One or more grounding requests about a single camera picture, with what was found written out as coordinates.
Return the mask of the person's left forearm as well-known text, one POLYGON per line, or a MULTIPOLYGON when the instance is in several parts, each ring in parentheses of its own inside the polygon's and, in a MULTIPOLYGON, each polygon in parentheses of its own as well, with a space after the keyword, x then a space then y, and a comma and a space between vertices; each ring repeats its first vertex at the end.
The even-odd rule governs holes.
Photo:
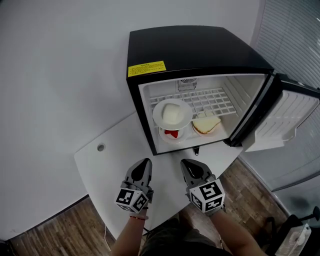
POLYGON ((143 236, 145 218, 130 216, 124 229, 115 241, 112 256, 138 256, 143 236))

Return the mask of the white fridge fan vent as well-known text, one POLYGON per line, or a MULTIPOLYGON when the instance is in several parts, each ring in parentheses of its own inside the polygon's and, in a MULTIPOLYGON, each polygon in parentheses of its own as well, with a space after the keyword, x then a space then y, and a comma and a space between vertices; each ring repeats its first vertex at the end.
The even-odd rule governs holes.
POLYGON ((197 78, 181 79, 176 82, 177 92, 194 91, 197 88, 197 78))

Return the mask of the white fridge shelf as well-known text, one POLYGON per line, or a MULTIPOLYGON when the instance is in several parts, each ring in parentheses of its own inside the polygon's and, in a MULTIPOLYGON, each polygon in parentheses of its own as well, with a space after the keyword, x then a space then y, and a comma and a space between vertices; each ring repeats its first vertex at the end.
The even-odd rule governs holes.
POLYGON ((169 95, 154 96, 150 98, 149 106, 153 111, 158 103, 168 99, 186 102, 190 106, 193 116, 197 116, 198 114, 205 112, 212 113, 217 117, 237 113, 236 108, 223 88, 195 90, 169 95))

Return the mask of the white mesh desk fan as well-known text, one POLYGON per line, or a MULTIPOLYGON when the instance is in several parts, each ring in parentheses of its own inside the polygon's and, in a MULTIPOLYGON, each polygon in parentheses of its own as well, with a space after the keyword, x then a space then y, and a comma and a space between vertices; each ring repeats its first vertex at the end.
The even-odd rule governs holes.
POLYGON ((301 226, 292 227, 282 244, 274 253, 275 256, 299 256, 311 233, 312 230, 307 223, 301 226))

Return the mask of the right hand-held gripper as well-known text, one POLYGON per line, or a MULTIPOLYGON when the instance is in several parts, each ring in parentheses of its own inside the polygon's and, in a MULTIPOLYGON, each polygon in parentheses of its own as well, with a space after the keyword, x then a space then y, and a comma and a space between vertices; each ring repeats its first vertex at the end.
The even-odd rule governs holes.
POLYGON ((210 168, 205 163, 194 159, 182 159, 180 167, 187 186, 198 185, 188 190, 190 202, 207 216, 222 210, 225 191, 221 181, 216 179, 210 168))

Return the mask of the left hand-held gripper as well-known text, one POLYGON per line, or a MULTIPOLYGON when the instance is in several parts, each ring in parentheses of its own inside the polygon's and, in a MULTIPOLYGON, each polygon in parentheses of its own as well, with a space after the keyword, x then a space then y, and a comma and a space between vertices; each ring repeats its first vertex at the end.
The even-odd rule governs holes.
POLYGON ((152 178, 152 161, 144 158, 134 163, 127 171, 115 204, 124 211, 140 213, 152 202, 154 191, 149 186, 152 178))

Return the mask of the yellow warning label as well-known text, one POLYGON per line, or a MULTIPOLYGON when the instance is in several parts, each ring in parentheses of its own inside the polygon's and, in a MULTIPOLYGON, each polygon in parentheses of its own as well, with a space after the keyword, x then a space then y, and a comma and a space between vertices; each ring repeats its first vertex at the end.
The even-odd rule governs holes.
POLYGON ((149 62, 149 63, 143 63, 143 64, 137 64, 133 66, 128 67, 128 73, 127 77, 134 77, 134 76, 140 76, 150 73, 157 73, 157 72, 163 72, 166 71, 166 66, 164 61, 155 61, 155 62, 149 62))

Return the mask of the black mini fridge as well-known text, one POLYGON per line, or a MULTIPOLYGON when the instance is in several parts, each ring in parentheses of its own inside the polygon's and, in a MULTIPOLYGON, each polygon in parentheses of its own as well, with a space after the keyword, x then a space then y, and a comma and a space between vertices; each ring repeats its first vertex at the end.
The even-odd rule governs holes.
POLYGON ((127 53, 127 85, 154 155, 216 142, 246 152, 283 147, 320 105, 320 89, 290 79, 253 48, 223 27, 164 26, 132 31, 127 53), (128 67, 164 61, 166 71, 128 77, 128 67), (190 136, 170 144, 159 136, 149 105, 151 97, 173 95, 176 82, 197 78, 195 90, 222 88, 236 113, 218 116, 224 135, 190 136))

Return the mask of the black office chair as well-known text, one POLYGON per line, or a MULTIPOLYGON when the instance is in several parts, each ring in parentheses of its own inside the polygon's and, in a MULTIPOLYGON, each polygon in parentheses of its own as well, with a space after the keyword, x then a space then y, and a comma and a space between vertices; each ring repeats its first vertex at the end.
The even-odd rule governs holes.
MULTIPOLYGON (((268 256, 276 256, 276 251, 280 248, 281 242, 283 242, 285 237, 289 234, 290 229, 301 226, 303 221, 309 219, 320 221, 320 208, 318 206, 314 207, 312 214, 302 218, 298 218, 294 214, 290 215, 278 231, 276 229, 275 218, 268 217, 266 223, 271 223, 271 238, 269 242, 267 242, 269 246, 265 253, 268 256)), ((311 227, 310 231, 310 237, 300 256, 320 256, 320 227, 311 227)))

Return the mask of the person's right forearm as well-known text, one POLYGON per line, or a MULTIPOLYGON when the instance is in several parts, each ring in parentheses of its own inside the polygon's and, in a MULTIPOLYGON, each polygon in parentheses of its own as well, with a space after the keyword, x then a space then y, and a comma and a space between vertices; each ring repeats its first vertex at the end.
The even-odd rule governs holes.
POLYGON ((233 256, 267 256, 253 236, 223 210, 209 218, 233 256))

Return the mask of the grey window blinds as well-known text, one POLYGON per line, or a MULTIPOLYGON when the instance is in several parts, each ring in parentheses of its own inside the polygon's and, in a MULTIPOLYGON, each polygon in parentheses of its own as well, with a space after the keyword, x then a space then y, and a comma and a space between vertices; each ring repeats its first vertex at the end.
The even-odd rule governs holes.
MULTIPOLYGON (((320 89, 320 0, 265 0, 254 46, 277 73, 320 89)), ((271 191, 320 175, 320 106, 285 146, 241 157, 271 191)))

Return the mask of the white bread sandwich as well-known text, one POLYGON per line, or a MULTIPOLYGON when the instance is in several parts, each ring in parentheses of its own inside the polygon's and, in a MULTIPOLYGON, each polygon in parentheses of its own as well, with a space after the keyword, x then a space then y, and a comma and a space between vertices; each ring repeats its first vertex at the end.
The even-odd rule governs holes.
POLYGON ((211 111, 199 113, 197 118, 192 121, 193 129, 202 136, 212 133, 221 119, 215 116, 211 111))

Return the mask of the person's camouflage shorts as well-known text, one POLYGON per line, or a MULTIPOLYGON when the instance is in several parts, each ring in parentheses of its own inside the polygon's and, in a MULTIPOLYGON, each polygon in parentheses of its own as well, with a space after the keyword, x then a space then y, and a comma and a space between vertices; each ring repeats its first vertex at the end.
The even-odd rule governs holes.
POLYGON ((198 230, 167 220, 148 235, 139 256, 216 256, 222 252, 198 230))

